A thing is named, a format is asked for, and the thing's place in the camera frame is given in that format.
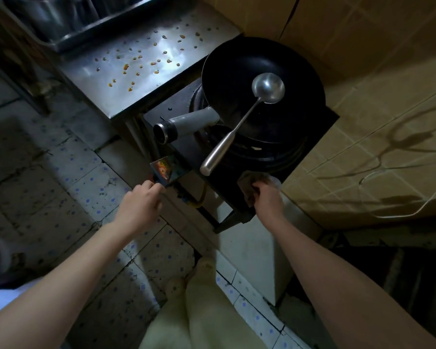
metal tray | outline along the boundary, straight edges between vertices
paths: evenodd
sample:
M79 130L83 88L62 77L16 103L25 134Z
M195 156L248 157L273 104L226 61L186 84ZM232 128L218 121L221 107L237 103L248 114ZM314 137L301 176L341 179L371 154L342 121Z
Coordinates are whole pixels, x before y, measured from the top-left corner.
M16 24L26 32L29 37L31 37L38 45L43 46L53 52L62 53L71 48L74 48L87 40L93 38L95 35L101 34L106 29L111 29L121 20L123 22L126 21L127 17L133 17L136 14L139 14L142 11L145 11L146 8L151 8L152 6L158 6L160 3L166 0L141 0L136 2L135 4L126 7L124 10L104 17L92 24L86 25L82 29L77 32L73 32L65 35L58 41L44 41L41 40L35 32L29 28L19 17L17 17L12 11L6 7L6 5L0 0L0 8L12 19L16 22Z

gas stove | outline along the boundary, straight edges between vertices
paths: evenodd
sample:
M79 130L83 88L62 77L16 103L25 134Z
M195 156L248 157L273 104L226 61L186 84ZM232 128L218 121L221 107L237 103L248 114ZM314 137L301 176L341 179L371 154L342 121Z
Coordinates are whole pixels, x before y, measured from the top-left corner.
M144 115L151 137L153 125L163 119L168 120L208 105L201 84L201 79L193 81ZM338 119L337 114L327 107L317 110L312 116L312 122L304 130L305 135L291 145L262 145L237 135L232 147L210 176L202 175L200 166L215 145L230 131L228 127L218 123L168 144L181 165L194 170L233 209L221 223L210 220L213 217L207 215L208 212L203 208L199 209L214 225L215 232L219 233L240 222L248 222L255 215L255 209L247 205L237 185L237 180L244 171L268 172L284 182Z

white cable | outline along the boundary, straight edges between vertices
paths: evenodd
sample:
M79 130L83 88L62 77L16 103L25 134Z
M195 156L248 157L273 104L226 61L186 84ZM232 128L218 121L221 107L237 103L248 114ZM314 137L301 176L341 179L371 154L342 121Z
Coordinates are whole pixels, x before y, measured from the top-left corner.
M396 170L396 169L407 169L410 167L423 167L426 165L432 165L432 164L436 164L436 163L430 163L430 164L421 164L421 165L411 165L411 166L407 166L407 167L390 167L390 168L385 168L385 169L381 169L381 170L377 170L377 171L373 171L372 173L368 174L367 176L365 176L364 178L362 178L359 182L358 182L358 197L360 199L360 202L362 204L362 207L372 216L376 217L376 218L381 218L381 219L392 219L392 218L404 218L404 217L412 217L413 215L416 215L418 213L420 213L420 211L436 196L436 191L431 195L431 197L429 199L427 199L425 201L425 203L414 213L412 214L403 214L403 215L376 215L373 214L372 212L370 212L368 210L368 208L365 205L365 201L362 199L362 195L361 195L361 190L362 190L362 184L371 176L376 175L376 174L380 174L380 173L384 173L385 171L388 170Z

hand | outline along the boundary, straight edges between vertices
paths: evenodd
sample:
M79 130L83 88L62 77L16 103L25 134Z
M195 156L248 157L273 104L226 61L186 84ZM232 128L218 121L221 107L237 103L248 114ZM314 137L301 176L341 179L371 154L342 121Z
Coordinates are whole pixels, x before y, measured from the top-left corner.
M124 196L113 223L126 232L129 240L137 233L148 229L157 220L163 207L160 193L165 193L165 188L161 184L146 180Z
M284 219L283 199L279 190L269 180L257 181L252 185L259 190L259 193L254 193L257 216L263 226L271 231L276 221Z

person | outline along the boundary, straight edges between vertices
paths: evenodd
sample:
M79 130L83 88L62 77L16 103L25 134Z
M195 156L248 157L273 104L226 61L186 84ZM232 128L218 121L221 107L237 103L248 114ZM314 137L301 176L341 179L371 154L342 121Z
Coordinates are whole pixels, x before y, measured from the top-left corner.
M257 216L281 245L340 349L436 348L436 339L381 287L292 226L283 215L280 193L271 183L256 182L254 186ZM163 191L160 184L149 181L136 186L124 197L112 223L3 308L0 349L57 348L104 267L157 218ZM170 281L168 302L151 323L140 348L265 348L214 278L213 261L203 259L187 287L183 281Z

